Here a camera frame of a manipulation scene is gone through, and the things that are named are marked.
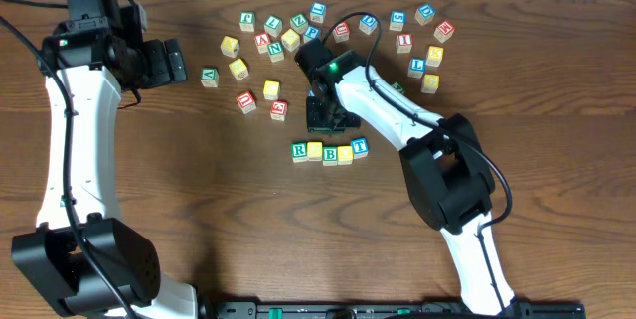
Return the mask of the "green B letter block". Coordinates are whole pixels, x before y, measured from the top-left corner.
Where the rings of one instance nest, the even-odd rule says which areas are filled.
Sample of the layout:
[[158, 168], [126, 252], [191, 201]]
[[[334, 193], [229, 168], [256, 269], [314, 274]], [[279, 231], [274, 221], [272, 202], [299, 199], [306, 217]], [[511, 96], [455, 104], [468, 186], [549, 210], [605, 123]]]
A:
[[324, 166], [338, 165], [338, 148], [326, 146], [322, 149], [322, 164]]

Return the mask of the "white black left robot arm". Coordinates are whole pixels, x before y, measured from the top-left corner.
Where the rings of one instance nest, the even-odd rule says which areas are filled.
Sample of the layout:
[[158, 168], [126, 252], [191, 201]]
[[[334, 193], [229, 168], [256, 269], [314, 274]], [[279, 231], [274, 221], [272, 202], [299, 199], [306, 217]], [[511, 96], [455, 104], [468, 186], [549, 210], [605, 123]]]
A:
[[51, 109], [49, 171], [35, 229], [15, 236], [14, 264], [60, 316], [203, 318], [205, 301], [161, 270], [153, 243], [122, 218], [115, 119], [126, 91], [184, 81], [175, 40], [145, 40], [134, 8], [83, 12], [34, 49]]

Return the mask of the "blue T letter block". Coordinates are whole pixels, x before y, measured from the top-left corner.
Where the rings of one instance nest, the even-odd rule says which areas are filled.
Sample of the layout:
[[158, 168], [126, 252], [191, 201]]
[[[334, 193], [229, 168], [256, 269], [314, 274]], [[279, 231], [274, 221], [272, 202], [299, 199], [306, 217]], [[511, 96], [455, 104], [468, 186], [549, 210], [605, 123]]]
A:
[[354, 139], [350, 142], [353, 150], [353, 158], [360, 159], [369, 155], [369, 145], [364, 137]]

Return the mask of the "green R letter block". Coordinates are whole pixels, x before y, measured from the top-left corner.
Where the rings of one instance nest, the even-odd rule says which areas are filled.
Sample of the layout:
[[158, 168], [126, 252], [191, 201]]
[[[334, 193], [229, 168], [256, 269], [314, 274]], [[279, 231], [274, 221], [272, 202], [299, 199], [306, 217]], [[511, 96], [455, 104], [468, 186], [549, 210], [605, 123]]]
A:
[[306, 142], [293, 143], [291, 145], [292, 161], [294, 163], [308, 160], [308, 149]]

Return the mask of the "yellow O letter block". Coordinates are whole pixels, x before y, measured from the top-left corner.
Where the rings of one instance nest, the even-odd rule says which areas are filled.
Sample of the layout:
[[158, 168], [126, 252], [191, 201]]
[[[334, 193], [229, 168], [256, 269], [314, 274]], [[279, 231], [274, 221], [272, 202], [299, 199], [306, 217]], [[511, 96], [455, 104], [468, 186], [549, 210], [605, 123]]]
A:
[[321, 161], [323, 157], [323, 143], [318, 141], [308, 142], [307, 156], [309, 161]]

